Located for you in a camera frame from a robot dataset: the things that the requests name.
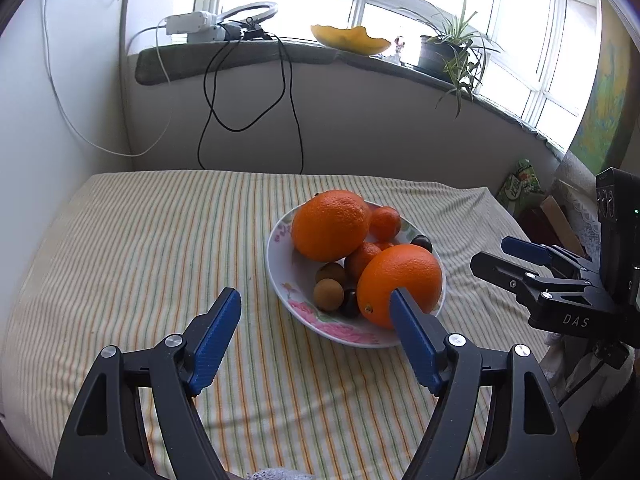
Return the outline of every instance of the coiled white cable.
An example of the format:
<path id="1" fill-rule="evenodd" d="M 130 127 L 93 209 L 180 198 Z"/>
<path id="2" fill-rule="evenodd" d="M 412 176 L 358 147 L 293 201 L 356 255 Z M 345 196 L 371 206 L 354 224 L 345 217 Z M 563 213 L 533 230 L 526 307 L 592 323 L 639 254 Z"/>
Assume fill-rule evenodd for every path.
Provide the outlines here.
<path id="1" fill-rule="evenodd" d="M 58 110 L 60 110 L 60 114 L 62 115 L 62 117 L 64 118 L 66 124 L 68 125 L 69 129 L 71 129 L 73 131 L 73 133 L 75 133 L 78 137 L 80 137 L 82 140 L 84 140 L 84 142 L 86 142 L 87 144 L 90 144 L 91 146 L 93 146 L 94 148 L 97 148 L 98 150 L 101 150 L 103 152 L 106 153 L 111 153 L 111 155 L 117 155 L 117 156 L 126 156 L 126 157 L 136 157 L 136 156 L 142 156 L 145 155 L 145 153 L 148 153 L 158 142 L 160 142 L 160 139 L 162 139 L 162 137 L 164 137 L 164 134 L 167 132 L 167 130 L 169 129 L 169 125 L 171 124 L 171 119 L 173 117 L 174 114 L 174 99 L 170 100 L 170 108 L 169 108 L 169 118 L 166 122 L 166 126 L 164 127 L 164 130 L 162 130 L 162 133 L 160 134 L 160 136 L 156 139 L 156 141 L 149 146 L 144 152 L 142 153 L 136 153 L 134 155 L 130 154 L 130 153 L 119 153 L 119 152 L 112 152 L 111 150 L 108 150 L 107 148 L 104 148 L 102 146 L 99 146 L 98 144 L 95 144 L 94 142 L 91 142 L 89 139 L 87 139 L 83 134 L 81 134 L 76 128 L 75 126 L 73 126 L 73 123 L 71 122 L 71 120 L 69 119 L 68 115 L 65 112 L 65 109 L 62 105 L 62 102 L 60 101 L 60 96 L 58 95 L 58 92 L 56 91 L 56 85 L 53 81 L 53 76 L 51 74 L 51 58 L 50 58 L 50 51 L 49 51 L 49 31 L 47 28 L 47 3 L 49 0 L 44 0 L 44 5 L 42 7 L 42 27 L 43 27 L 43 32 L 44 32 L 44 47 L 45 47 L 45 67 L 47 70 L 47 77 L 49 79 L 49 83 L 51 84 L 51 90 L 53 91 L 53 96 L 56 100 L 56 104 L 58 105 Z M 168 16 L 166 18 L 163 18 L 162 20 L 160 20 L 158 22 L 158 25 L 156 25 L 155 27 L 150 27 L 149 29 L 145 29 L 145 30 L 156 30 L 156 54 L 158 55 L 158 62 L 160 63 L 160 68 L 162 69 L 162 73 L 164 73 L 164 76 L 166 77 L 166 81 L 167 81 L 167 89 L 170 92 L 171 91 L 171 80 L 169 79 L 169 75 L 166 71 L 166 68 L 164 67 L 164 63 L 162 62 L 162 57 L 160 56 L 160 47 L 158 46 L 158 29 L 162 28 L 162 22 L 165 22 L 166 19 L 168 18 Z"/>

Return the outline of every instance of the flower pot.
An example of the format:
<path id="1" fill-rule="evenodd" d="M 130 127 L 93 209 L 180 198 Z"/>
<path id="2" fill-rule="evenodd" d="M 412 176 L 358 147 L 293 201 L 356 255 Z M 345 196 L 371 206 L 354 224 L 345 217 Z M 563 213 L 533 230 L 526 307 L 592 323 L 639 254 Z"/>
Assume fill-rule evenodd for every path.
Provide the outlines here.
<path id="1" fill-rule="evenodd" d="M 462 49 L 450 43 L 430 42 L 430 36 L 420 36 L 422 44 L 420 46 L 420 59 L 418 69 L 442 81 L 451 83 L 449 75 L 444 71 L 445 60 L 449 61 L 455 57 L 455 52 L 460 53 Z"/>

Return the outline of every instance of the grey windowsill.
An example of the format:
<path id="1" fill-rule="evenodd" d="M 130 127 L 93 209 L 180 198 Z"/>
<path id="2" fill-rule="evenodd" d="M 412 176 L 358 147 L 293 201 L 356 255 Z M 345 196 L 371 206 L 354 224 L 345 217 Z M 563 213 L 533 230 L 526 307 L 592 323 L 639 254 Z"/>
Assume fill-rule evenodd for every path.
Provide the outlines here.
<path id="1" fill-rule="evenodd" d="M 293 63 L 331 64 L 339 60 L 362 70 L 400 77 L 440 89 L 444 92 L 452 88 L 450 83 L 418 72 L 409 66 L 399 66 L 375 57 L 360 56 L 359 54 L 352 54 L 351 52 L 335 50 L 334 48 L 322 46 L 319 43 L 293 40 L 287 40 L 284 41 L 284 43 L 291 62 Z M 171 81 L 175 81 L 203 75 L 212 55 L 220 49 L 221 46 L 222 44 L 220 43 L 172 44 L 160 47 L 160 54 L 169 78 Z M 246 41 L 227 47 L 227 49 L 231 48 L 233 48 L 233 50 L 230 51 L 229 56 L 220 66 L 220 70 L 228 70 L 239 66 L 266 63 L 280 59 L 276 41 Z M 135 77 L 136 81 L 144 86 L 154 86 L 166 82 L 166 77 L 158 62 L 158 55 L 156 54 L 155 48 L 148 48 L 140 52 L 138 62 L 136 63 Z M 466 94 L 463 94 L 463 98 L 470 101 L 470 98 Z M 529 132 L 530 134 L 536 135 L 539 139 L 544 140 L 554 155 L 559 160 L 562 159 L 563 153 L 548 142 L 541 132 L 523 122 L 519 117 L 481 96 L 475 96 L 473 102 L 498 115 L 503 120 L 520 126 L 523 131 Z"/>

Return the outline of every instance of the striped tablecloth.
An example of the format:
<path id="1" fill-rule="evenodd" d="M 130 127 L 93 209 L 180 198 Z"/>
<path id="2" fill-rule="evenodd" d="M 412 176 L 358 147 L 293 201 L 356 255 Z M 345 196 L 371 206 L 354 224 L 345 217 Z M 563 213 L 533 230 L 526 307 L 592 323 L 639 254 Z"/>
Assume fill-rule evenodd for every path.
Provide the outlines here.
<path id="1" fill-rule="evenodd" d="M 92 177 L 50 227 L 10 320 L 1 362 L 6 427 L 51 473 L 74 398 L 103 346 L 149 348 L 181 332 L 224 286 L 242 318 L 198 412 L 220 460 L 244 476 L 267 466 L 321 479 L 400 478 L 436 399 L 418 386 L 401 348 L 353 349 L 298 323 L 270 289 L 265 244 L 289 209 L 327 189 L 394 206 L 428 232 L 447 270 L 441 320 L 477 345 L 524 342 L 538 357 L 511 295 L 473 277 L 478 251 L 500 254 L 524 234 L 488 190 L 364 176 L 160 171 Z M 482 389 L 461 473 L 481 447 Z M 158 472 L 172 476 L 150 393 L 143 412 Z"/>

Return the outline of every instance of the yellow bowl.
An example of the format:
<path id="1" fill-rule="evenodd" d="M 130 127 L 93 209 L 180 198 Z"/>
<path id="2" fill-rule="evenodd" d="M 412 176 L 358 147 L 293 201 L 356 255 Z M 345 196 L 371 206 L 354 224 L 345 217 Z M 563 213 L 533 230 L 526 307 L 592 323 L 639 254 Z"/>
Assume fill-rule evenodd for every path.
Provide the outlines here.
<path id="1" fill-rule="evenodd" d="M 353 28 L 335 28 L 329 25 L 311 25 L 311 33 L 319 43 L 339 50 L 373 56 L 384 52 L 391 43 L 382 38 L 370 38 L 367 29 L 359 25 Z"/>

